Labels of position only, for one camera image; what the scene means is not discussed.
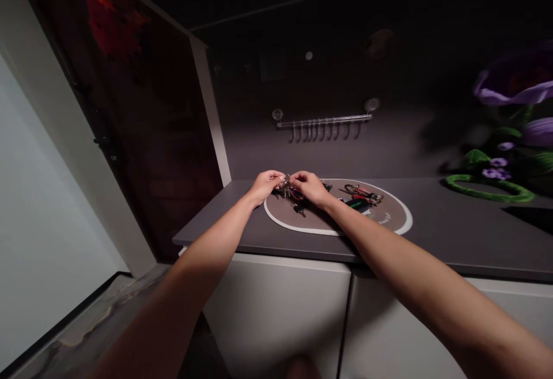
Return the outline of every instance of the white wall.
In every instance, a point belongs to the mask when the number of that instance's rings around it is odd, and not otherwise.
[[[0,0],[0,55],[44,126],[57,156],[53,165],[71,188],[118,269],[140,277],[156,260],[119,188],[28,0]]]
[[[155,264],[27,0],[0,0],[0,371]]]
[[[125,269],[0,56],[0,370]]]

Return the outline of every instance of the key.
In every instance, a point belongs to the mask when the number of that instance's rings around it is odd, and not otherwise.
[[[352,199],[345,202],[345,204],[361,213],[365,212],[368,208],[371,207],[371,204],[366,199]]]
[[[329,183],[329,182],[324,181],[324,180],[321,180],[321,183],[323,184],[323,186],[327,190],[327,192],[330,192],[330,189],[332,189],[332,183]]]
[[[306,217],[305,216],[305,207],[303,205],[300,205],[300,204],[297,204],[297,203],[292,203],[292,207],[294,208],[294,211],[296,213],[299,213],[300,215],[302,215],[304,218]]]

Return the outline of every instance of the white border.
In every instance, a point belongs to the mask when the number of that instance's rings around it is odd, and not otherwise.
[[[396,198],[394,195],[392,195],[390,192],[387,192],[385,191],[384,189],[381,189],[371,183],[367,183],[367,182],[361,182],[359,180],[350,180],[350,179],[322,179],[322,180],[349,180],[349,181],[354,181],[354,182],[357,182],[357,183],[362,183],[362,184],[367,184],[367,185],[371,185],[372,187],[378,189],[379,191],[387,194],[388,196],[391,196],[392,198],[394,198],[403,208],[403,210],[405,211],[405,215],[406,215],[406,218],[405,218],[405,224],[400,228],[398,229],[397,231],[395,231],[396,234],[398,235],[402,235],[404,234],[405,232],[407,232],[408,230],[411,229],[411,227],[413,226],[413,216],[411,215],[411,212],[409,211],[409,209],[407,208],[407,206],[405,206],[405,204],[399,200],[398,198]],[[287,225],[281,221],[279,221],[278,219],[276,219],[270,212],[269,212],[269,209],[267,208],[267,199],[265,199],[265,201],[263,202],[263,207],[265,208],[265,212],[267,213],[267,215],[269,216],[269,218],[271,218],[274,222],[276,222],[278,225],[280,226],[283,226],[284,228],[288,228],[288,229],[291,229],[291,230],[295,230],[297,232],[304,232],[304,233],[314,233],[314,234],[318,234],[318,235],[332,235],[332,236],[343,236],[344,233],[343,232],[337,232],[335,230],[331,230],[331,229],[307,229],[307,228],[298,228],[296,226],[291,226],[291,225]]]

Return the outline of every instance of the green leaf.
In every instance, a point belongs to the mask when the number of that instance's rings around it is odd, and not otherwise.
[[[467,154],[465,154],[465,157],[463,158],[463,160],[467,163],[473,164],[473,163],[489,162],[491,160],[491,157],[481,150],[472,149]]]
[[[516,138],[521,138],[522,133],[519,130],[512,127],[499,127],[493,131],[494,134],[510,135]]]
[[[517,168],[527,176],[541,176],[553,172],[553,152],[543,151],[517,162]]]
[[[511,125],[513,127],[522,127],[527,122],[530,121],[530,117],[532,117],[532,111],[534,109],[533,105],[525,105],[521,109],[519,109],[515,114],[511,115],[509,120],[511,120]]]
[[[463,167],[465,169],[476,169],[489,164],[491,158],[486,153],[478,149],[472,149],[463,157]]]

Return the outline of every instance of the gray countertop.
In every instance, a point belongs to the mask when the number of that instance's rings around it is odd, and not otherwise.
[[[413,226],[403,236],[463,275],[553,282],[553,236],[502,210],[508,204],[472,198],[444,188],[439,179],[357,179],[397,196]],[[174,238],[190,245],[250,188],[233,180]],[[537,197],[511,206],[553,208]],[[238,252],[342,263],[361,263],[346,237],[307,234],[273,222],[263,206],[253,211]]]

